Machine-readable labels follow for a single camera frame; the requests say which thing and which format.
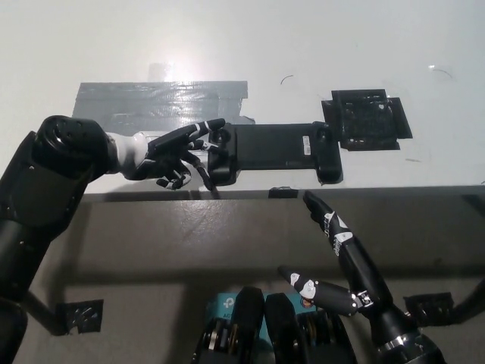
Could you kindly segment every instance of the black robotic arm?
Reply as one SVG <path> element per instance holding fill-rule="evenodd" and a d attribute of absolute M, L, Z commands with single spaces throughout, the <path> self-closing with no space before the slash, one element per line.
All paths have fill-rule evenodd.
<path fill-rule="evenodd" d="M 176 190 L 190 181 L 190 163 L 212 185 L 190 150 L 216 146 L 198 140 L 224 119 L 182 127 L 150 140 L 105 133 L 92 120 L 52 116 L 29 133 L 0 179 L 0 362 L 14 360 L 27 327 L 21 309 L 49 244 L 66 230 L 89 182 L 107 173 L 127 179 L 157 178 Z"/>

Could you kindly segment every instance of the white table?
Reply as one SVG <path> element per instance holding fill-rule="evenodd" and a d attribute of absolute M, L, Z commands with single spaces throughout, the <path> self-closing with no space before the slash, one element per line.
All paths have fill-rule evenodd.
<path fill-rule="evenodd" d="M 247 80 L 241 115 L 258 124 L 322 121 L 332 89 L 385 88 L 402 100 L 414 139 L 400 151 L 341 149 L 342 183 L 321 186 L 314 171 L 244 171 L 222 197 L 280 186 L 483 192 L 484 18 L 485 3 L 472 0 L 4 0 L 0 171 L 44 118 L 72 115 L 81 82 L 143 82 L 150 64 L 165 63 L 164 80 Z M 86 198 L 211 198 L 192 189 L 161 193 L 154 181 L 115 175 Z"/>

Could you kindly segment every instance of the game controller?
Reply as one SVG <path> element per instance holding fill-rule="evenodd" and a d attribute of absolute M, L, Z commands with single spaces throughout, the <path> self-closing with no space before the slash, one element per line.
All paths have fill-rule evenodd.
<path fill-rule="evenodd" d="M 315 169 L 322 184 L 343 178 L 338 141 L 330 125 L 320 121 L 226 124 L 210 134 L 209 142 L 227 151 L 227 155 L 208 154 L 208 172 L 216 186 L 236 183 L 241 170 Z"/>

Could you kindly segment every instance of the robot fingertip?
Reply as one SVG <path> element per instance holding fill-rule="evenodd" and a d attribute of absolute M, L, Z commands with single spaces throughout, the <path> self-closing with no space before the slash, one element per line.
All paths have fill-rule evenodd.
<path fill-rule="evenodd" d="M 226 125 L 226 121 L 221 118 L 221 119 L 214 119 L 214 120 L 209 120 L 207 122 L 207 125 L 209 126 L 210 130 L 218 130 L 224 127 Z"/>

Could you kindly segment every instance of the robotic arm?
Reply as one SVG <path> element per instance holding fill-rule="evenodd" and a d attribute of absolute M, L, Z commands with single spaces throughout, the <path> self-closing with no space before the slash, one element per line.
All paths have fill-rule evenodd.
<path fill-rule="evenodd" d="M 191 150 L 224 151 L 198 140 L 224 119 L 182 127 L 151 140 L 105 133 L 92 120 L 52 116 L 29 133 L 0 179 L 0 362 L 12 362 L 27 327 L 19 307 L 49 244 L 70 224 L 89 182 L 108 173 L 157 178 L 176 190 L 190 182 L 190 163 L 212 190 Z"/>
<path fill-rule="evenodd" d="M 311 218 L 327 235 L 349 289 L 310 279 L 287 267 L 281 275 L 316 306 L 340 315 L 360 312 L 371 324 L 372 342 L 380 362 L 445 364 L 440 349 L 421 334 L 413 318 L 393 303 L 393 296 L 359 239 L 329 205 L 306 191 L 303 196 Z"/>

